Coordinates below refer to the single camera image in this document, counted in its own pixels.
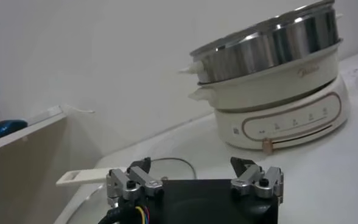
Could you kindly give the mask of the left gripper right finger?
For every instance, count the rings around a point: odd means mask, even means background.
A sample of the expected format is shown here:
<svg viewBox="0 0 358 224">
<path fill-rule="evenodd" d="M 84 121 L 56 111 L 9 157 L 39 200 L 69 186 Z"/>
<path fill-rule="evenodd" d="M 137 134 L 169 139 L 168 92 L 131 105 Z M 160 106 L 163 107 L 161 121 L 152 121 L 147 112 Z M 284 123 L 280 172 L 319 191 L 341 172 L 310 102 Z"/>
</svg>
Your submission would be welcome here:
<svg viewBox="0 0 358 224">
<path fill-rule="evenodd" d="M 261 199 L 276 197 L 284 201 L 284 173 L 279 167 L 264 170 L 250 159 L 231 157 L 230 163 L 236 174 L 231 180 L 231 190 L 238 196 L 254 194 Z"/>
</svg>

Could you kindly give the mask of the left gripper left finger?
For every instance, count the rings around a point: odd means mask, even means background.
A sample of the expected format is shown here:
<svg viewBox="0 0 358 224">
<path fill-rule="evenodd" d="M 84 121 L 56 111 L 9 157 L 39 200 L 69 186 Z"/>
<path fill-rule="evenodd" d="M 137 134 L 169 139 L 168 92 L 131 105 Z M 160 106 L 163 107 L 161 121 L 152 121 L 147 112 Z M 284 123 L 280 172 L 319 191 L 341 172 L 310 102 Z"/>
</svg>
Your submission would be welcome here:
<svg viewBox="0 0 358 224">
<path fill-rule="evenodd" d="M 106 176 L 107 201 L 111 207 L 119 201 L 136 202 L 143 197 L 155 198 L 164 192 L 163 182 L 149 175 L 152 160 L 134 161 L 125 170 L 110 169 Z"/>
</svg>

